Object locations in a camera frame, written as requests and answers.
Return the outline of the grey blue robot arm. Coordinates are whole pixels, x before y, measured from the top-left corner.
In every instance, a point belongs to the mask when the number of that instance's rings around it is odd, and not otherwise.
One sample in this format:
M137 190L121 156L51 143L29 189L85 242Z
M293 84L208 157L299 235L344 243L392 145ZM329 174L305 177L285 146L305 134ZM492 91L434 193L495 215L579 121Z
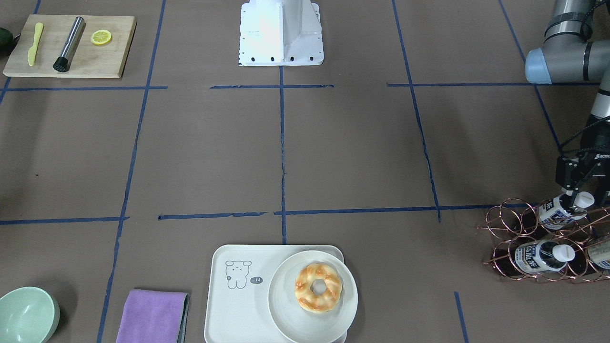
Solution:
M609 199L610 44L590 41L593 14L607 0L558 0L544 33L543 45L528 52L525 75L531 84L599 82L586 126L559 145L556 182L571 198L590 180L601 206Z

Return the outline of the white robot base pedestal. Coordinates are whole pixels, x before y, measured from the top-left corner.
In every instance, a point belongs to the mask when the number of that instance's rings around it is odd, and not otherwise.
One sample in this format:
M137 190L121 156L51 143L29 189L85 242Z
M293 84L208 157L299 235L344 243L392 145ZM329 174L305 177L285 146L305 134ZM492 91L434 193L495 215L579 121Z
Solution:
M250 0L240 9L238 65L322 65L322 19L310 0Z

